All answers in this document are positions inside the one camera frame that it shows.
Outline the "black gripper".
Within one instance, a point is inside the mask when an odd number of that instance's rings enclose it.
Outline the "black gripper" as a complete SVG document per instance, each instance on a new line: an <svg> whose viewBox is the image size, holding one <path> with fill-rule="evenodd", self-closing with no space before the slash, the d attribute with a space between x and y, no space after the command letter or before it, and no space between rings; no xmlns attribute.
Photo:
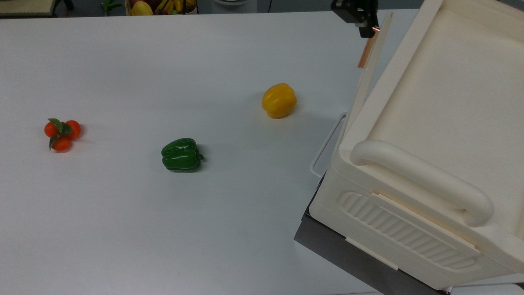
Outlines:
<svg viewBox="0 0 524 295"><path fill-rule="evenodd" d="M374 30L380 30L377 0L333 0L331 11L344 22L359 25L359 34L363 39L371 39Z"/></svg>

